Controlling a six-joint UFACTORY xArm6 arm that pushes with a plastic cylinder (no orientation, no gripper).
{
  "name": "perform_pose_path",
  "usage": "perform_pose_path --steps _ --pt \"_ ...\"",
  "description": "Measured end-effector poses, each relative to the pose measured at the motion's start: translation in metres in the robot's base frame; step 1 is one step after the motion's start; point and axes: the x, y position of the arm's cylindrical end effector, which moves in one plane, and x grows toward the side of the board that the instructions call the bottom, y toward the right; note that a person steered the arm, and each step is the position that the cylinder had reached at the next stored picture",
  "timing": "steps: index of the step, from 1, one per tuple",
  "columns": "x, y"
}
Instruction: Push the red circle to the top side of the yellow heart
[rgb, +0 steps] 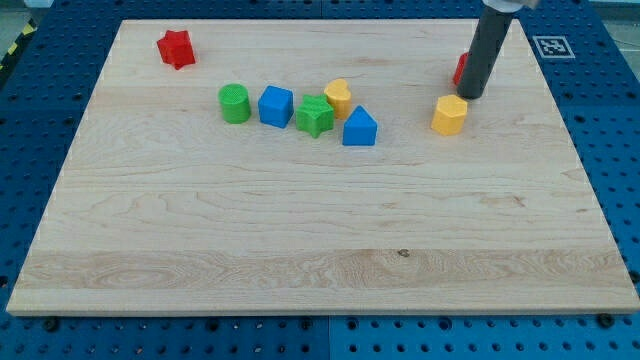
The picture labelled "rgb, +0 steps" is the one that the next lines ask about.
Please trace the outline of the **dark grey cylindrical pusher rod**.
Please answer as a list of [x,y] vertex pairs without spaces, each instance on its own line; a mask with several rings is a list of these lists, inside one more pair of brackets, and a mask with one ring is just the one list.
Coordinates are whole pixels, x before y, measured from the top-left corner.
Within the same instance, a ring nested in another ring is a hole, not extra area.
[[457,85],[460,97],[478,99],[483,95],[513,16],[494,8],[483,10]]

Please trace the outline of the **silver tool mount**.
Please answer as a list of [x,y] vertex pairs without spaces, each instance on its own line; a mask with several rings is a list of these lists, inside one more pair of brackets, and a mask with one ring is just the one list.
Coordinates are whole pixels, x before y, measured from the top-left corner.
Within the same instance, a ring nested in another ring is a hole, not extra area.
[[482,0],[482,3],[501,13],[515,13],[523,7],[535,9],[540,0]]

